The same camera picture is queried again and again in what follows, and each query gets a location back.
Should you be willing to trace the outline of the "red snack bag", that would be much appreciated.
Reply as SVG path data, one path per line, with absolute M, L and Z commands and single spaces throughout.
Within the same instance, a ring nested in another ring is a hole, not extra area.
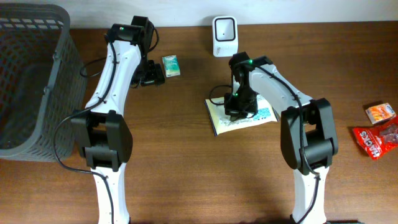
M 371 128 L 353 128 L 353 134 L 368 156 L 378 160 L 387 152 L 397 149 L 397 117 Z

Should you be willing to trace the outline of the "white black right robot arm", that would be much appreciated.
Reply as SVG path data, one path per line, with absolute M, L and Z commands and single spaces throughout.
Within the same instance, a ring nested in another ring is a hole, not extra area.
M 326 223 L 325 182 L 338 138 L 330 102 L 313 99 L 287 81 L 266 56 L 246 52 L 229 60 L 238 89 L 224 96 L 224 111 L 233 121 L 258 113 L 257 96 L 273 107 L 280 119 L 280 149 L 294 173 L 292 223 Z

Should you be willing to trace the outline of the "orange juice carton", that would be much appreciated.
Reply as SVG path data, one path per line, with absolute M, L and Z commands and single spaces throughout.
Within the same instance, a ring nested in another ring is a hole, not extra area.
M 370 106 L 365 112 L 372 124 L 388 121 L 396 116 L 396 112 L 389 103 Z

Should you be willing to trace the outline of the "green tissue pack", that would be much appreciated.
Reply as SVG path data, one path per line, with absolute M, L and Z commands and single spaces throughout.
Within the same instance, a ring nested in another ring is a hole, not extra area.
M 165 56 L 162 58 L 162 61 L 164 64 L 165 76 L 167 78 L 181 75 L 180 66 L 176 55 Z

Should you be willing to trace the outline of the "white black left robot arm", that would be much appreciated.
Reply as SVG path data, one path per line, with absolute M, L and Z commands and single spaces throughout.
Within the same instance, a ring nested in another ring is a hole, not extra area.
M 124 119 L 131 88 L 161 85 L 160 64 L 148 58 L 159 33 L 148 17 L 130 24 L 113 24 L 105 35 L 107 56 L 101 77 L 85 108 L 70 121 L 86 173 L 95 179 L 99 223 L 130 223 L 125 172 L 132 156 L 133 136 Z

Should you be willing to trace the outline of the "cream bee snack bag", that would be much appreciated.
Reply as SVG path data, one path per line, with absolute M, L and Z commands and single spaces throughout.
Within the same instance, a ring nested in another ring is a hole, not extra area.
M 214 105 L 209 99 L 205 100 L 205 106 L 210 115 L 210 121 L 215 133 L 215 136 L 228 131 L 236 129 L 248 128 L 257 126 L 268 122 L 278 122 L 277 113 L 268 101 L 261 95 L 257 96 L 258 113 L 253 118 L 239 119 L 237 121 L 230 121 L 230 116 L 224 113 L 223 105 Z

